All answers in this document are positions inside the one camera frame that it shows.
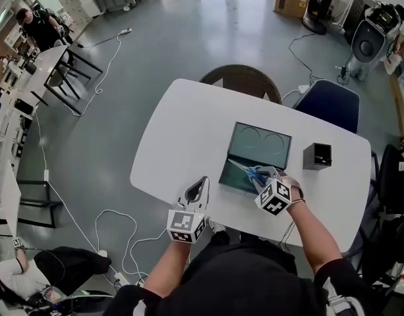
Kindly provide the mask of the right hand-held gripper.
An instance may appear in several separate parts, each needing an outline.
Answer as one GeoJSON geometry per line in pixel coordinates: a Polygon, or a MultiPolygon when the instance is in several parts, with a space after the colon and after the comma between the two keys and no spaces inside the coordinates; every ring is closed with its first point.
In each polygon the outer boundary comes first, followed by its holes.
{"type": "Polygon", "coordinates": [[[258,192],[254,202],[259,209],[273,216],[280,215],[292,204],[290,188],[281,179],[286,174],[272,166],[256,166],[255,169],[261,176],[252,179],[258,192]]]}

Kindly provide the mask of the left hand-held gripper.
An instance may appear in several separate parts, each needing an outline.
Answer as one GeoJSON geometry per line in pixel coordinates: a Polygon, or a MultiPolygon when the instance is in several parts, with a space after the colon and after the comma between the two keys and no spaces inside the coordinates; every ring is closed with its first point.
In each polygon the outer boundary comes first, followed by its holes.
{"type": "Polygon", "coordinates": [[[202,235],[206,225],[206,215],[189,205],[200,205],[206,209],[210,198],[210,179],[201,177],[185,190],[185,201],[178,199],[168,211],[167,233],[172,241],[194,244],[202,235]]]}

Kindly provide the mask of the person's right hand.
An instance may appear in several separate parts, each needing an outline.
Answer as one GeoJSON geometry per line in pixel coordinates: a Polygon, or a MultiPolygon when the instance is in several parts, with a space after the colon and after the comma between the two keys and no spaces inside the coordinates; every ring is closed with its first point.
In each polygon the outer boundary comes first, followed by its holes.
{"type": "Polygon", "coordinates": [[[290,188],[291,202],[298,203],[304,201],[304,194],[301,189],[301,185],[292,177],[285,175],[281,177],[284,185],[290,188]]]}

